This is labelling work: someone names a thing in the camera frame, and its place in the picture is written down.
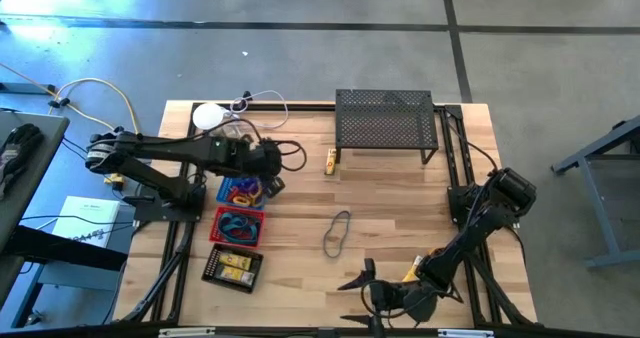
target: yellow cable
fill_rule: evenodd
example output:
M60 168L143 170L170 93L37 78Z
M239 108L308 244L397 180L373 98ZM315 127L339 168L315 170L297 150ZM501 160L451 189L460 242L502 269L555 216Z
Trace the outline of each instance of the yellow cable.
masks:
M73 86L75 84L80 84L80 83L84 83L84 82L96 82L96 83L104 84L107 87L109 87L109 88L113 89L114 91L116 91L120 95L120 97L122 97L122 99L124 100L125 104L127 105L127 108L129 109L129 115L131 116L131 122L133 123L133 129L134 129L136 134L140 133L140 131L138 129L138 122L136 122L135 115L133 114L133 108L131 107L131 103L129 102L129 98L120 89L118 89L118 87L116 87L115 85L113 85L110 82L107 82L105 80L98 79L98 78L82 78L82 79L77 79L77 80L74 80L73 82L69 82L69 83L63 85L58 90L58 92L54 93L54 92L50 91L49 89L47 89L42 84L36 82L35 80L27 77L24 74L16 71L15 69L5 65L4 63L0 62L0 66L4 67L5 69L7 69L7 70L9 70L11 72L13 72L16 75L28 80L29 82L31 82L36 87L38 87L38 88L42 89L43 91L49 93L51 96L53 96L53 100L55 102L59 102L60 101L60 94L62 93L62 91L64 91L65 89L67 89L67 88L69 88L69 87L71 87L71 86ZM100 119L98 119L96 117L92 117L92 116L82 112L79 108L77 108L76 106L72 105L71 103L67 104L67 106L69 108L71 108L73 111L75 111L76 113L78 113L80 116L84 117L84 118L87 118L87 119L89 119L91 121L94 121L96 123L100 123L100 124L104 125L105 127L109 128L110 130L114 129L113 126L110 125L109 123L107 123L107 122L105 122L103 120L100 120ZM53 107L50 107L49 108L49 114L51 114L52 112L53 112Z

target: white ball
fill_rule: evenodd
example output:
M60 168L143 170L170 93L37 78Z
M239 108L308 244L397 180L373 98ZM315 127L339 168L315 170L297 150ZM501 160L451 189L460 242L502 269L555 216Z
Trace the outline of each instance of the white ball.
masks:
M193 112L193 124L200 129L211 129L222 123L225 109L215 103L201 104Z

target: concrete floor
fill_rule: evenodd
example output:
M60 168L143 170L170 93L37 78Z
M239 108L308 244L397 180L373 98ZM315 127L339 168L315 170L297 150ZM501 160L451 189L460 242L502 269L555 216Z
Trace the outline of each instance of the concrete floor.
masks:
M637 0L454 3L461 24L640 24ZM443 0L2 0L0 12L253 22L446 22ZM461 41L473 101L490 106L503 164L538 187L538 201L522 220L521 235L540 322L637 335L640 264L584 267L583 258L605 250L595 214L577 172L555 178L549 165L640 112L640 35L463 34ZM2 31L0 46L4 63L42 82L60 85L81 77L114 82L131 97L148 134L157 131L167 99L231 98L244 90L275 89L287 99L316 100L333 99L336 88L346 87L430 89L435 101L460 102L448 33L21 26ZM0 71L3 80L17 79ZM130 127L126 108L112 92L87 85L73 97L88 112ZM0 96L0 106L32 112L47 108L44 98L10 95ZM102 131L72 112L65 114L72 119L67 136L76 142ZM58 202L74 191L110 195L101 178L68 156L59 152L30 214L57 212L59 206L49 204L51 197ZM79 183L61 187L56 176L69 172ZM108 294L67 296L74 323L52 319L48 326L103 318ZM79 302L92 302L95 309L77 310ZM51 307L46 297L37 305L45 311ZM0 312L0 327L6 327L6 314L6 308Z

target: black desk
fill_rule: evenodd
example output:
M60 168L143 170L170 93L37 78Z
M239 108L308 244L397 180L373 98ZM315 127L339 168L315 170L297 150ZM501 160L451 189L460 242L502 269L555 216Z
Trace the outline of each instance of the black desk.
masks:
M3 272L0 274L1 304L4 304L25 260L36 263L55 260L119 271L127 258L124 253L19 225L62 142L69 120L55 116L0 112L0 142L4 141L12 129L26 123L38 126L44 140L30 158L27 170L5 199L0 201L0 272Z

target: mesh stand leg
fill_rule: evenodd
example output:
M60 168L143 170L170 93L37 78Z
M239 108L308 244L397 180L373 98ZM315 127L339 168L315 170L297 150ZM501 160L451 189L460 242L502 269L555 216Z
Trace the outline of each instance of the mesh stand leg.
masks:
M422 157L422 164L427 164L431 160L431 157L436 154L436 149L431 150L429 152L429 156L427 156L426 151L424 149L420 150L420 157Z

